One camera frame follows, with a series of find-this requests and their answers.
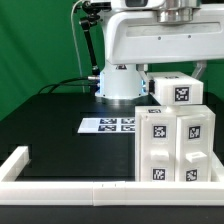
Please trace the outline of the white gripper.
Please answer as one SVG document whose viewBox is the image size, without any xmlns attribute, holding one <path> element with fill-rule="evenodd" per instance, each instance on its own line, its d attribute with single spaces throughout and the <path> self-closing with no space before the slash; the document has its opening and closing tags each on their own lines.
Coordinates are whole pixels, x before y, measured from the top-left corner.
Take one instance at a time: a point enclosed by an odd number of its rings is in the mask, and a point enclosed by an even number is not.
<svg viewBox="0 0 224 224">
<path fill-rule="evenodd" d="M 198 61 L 193 77 L 200 79 L 206 61 L 224 58 L 224 7 L 201 7 L 186 23 L 163 24 L 155 11 L 113 15 L 105 31 L 105 58 L 111 64 L 138 64 L 147 93 L 154 79 L 147 63 Z"/>
</svg>

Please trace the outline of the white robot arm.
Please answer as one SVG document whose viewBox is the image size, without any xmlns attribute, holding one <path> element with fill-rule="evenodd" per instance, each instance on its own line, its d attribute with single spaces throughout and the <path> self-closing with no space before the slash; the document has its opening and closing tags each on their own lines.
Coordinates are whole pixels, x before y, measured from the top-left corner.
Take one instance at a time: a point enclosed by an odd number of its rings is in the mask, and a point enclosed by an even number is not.
<svg viewBox="0 0 224 224">
<path fill-rule="evenodd" d="M 102 14 L 105 67 L 98 97 L 143 95 L 140 65 L 224 58 L 224 3 L 200 0 L 91 0 Z"/>
</svg>

